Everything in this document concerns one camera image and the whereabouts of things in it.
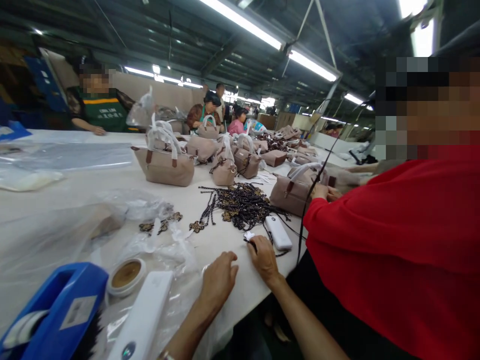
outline bracelet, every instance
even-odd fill
[[[162,351],[158,356],[157,360],[175,360],[175,359],[169,355],[168,351]]]

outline hand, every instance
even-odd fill
[[[260,274],[265,284],[272,290],[282,280],[283,276],[277,267],[274,247],[265,236],[254,236],[247,243],[251,262]]]
[[[103,127],[100,127],[100,126],[92,126],[90,128],[90,131],[92,133],[94,133],[95,135],[98,135],[98,136],[103,136],[105,135],[107,132],[104,130]]]
[[[338,200],[342,197],[342,193],[338,191],[336,188],[329,186],[328,187],[328,194],[326,196],[326,199],[329,202],[334,202],[335,200]]]
[[[239,271],[238,265],[232,266],[235,260],[237,255],[233,252],[222,252],[203,273],[203,286],[198,301],[208,311],[218,313],[229,298]]]
[[[316,184],[311,192],[311,198],[313,199],[327,199],[327,195],[329,194],[329,188],[325,185]]]

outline blue tape dispenser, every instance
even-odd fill
[[[108,278],[89,262],[56,269],[1,338],[0,359],[88,359]]]

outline ceiling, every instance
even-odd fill
[[[23,47],[41,46],[64,55],[91,55],[192,82],[223,82],[250,97],[272,96],[316,108],[332,84],[291,61],[199,0],[3,0],[0,37]],[[411,56],[409,27],[397,0],[320,0],[337,69],[343,73],[329,109],[345,91],[366,98],[375,90],[375,59]],[[284,42],[293,42],[310,0],[253,0],[246,15]],[[43,35],[35,34],[39,29]],[[333,66],[315,3],[297,44]],[[337,116],[349,113],[352,103]],[[363,116],[374,116],[373,113]]]

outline pink shirt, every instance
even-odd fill
[[[246,134],[247,132],[244,130],[244,124],[238,119],[235,119],[231,122],[231,124],[228,126],[228,132],[230,135],[233,134]]]

